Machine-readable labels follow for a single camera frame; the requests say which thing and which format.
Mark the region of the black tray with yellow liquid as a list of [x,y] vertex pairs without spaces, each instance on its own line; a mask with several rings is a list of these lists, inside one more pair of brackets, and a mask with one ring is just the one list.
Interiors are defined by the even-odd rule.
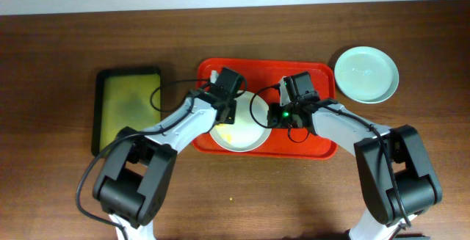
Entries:
[[96,156],[125,127],[141,131],[160,122],[161,112],[151,105],[160,105],[159,95],[151,93],[161,84],[157,66],[112,68],[98,72],[95,80],[95,101],[91,153]]

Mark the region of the mint green plate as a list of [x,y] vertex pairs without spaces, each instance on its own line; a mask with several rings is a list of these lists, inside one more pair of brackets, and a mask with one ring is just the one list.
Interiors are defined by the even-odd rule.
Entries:
[[369,46],[347,49],[336,60],[333,72],[338,88],[359,103],[375,104],[388,100],[400,82],[394,60]]

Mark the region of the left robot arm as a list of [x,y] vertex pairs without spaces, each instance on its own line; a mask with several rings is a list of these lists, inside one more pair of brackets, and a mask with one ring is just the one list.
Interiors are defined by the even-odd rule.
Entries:
[[234,123],[236,98],[246,79],[223,68],[214,81],[204,79],[181,105],[155,126],[125,127],[97,156],[104,165],[93,197],[116,228],[119,239],[152,239],[151,222],[165,200],[177,155],[194,139],[221,123]]

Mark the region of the white plate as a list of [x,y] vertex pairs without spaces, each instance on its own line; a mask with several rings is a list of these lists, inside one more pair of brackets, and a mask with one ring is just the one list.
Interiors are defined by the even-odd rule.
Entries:
[[213,127],[209,132],[212,139],[222,148],[245,153],[260,147],[271,134],[270,128],[257,124],[251,115],[262,125],[267,125],[268,104],[259,96],[251,101],[254,94],[245,92],[236,98],[236,114],[234,124],[224,127]]

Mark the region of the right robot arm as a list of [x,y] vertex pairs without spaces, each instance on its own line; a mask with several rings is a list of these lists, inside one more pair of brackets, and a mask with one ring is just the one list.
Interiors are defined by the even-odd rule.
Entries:
[[269,107],[269,128],[304,128],[355,157],[366,210],[346,239],[392,239],[442,201],[440,182],[414,127],[376,124],[332,98],[320,99],[307,72],[284,76],[272,87],[280,100]]

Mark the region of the red plastic tray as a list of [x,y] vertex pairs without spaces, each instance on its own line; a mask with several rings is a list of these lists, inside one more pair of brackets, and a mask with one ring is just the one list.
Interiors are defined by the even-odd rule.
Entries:
[[[197,77],[207,79],[213,70],[220,72],[223,67],[235,70],[247,79],[247,90],[257,92],[263,87],[277,83],[284,76],[309,72],[314,89],[321,99],[335,98],[333,71],[319,62],[295,62],[260,59],[208,58],[198,67]],[[338,145],[328,139],[308,135],[305,129],[293,129],[289,139],[286,129],[274,129],[260,147],[241,152],[242,156],[273,158],[325,160],[332,157]]]

